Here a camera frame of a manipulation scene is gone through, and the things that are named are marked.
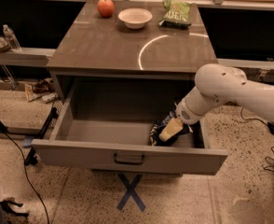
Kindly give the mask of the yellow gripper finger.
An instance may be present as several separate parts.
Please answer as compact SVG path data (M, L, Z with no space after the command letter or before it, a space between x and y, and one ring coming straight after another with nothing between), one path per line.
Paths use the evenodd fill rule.
M166 142L184 128L184 123L179 118L172 118L159 134L159 138Z

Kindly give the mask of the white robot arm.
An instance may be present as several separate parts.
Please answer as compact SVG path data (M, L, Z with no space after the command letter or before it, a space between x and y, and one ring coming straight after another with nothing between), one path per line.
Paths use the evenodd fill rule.
M213 108L233 102L267 121L274 122L274 86L248 80L239 68L205 64L195 74L195 87L176 106L158 137L168 141L184 125L198 122Z

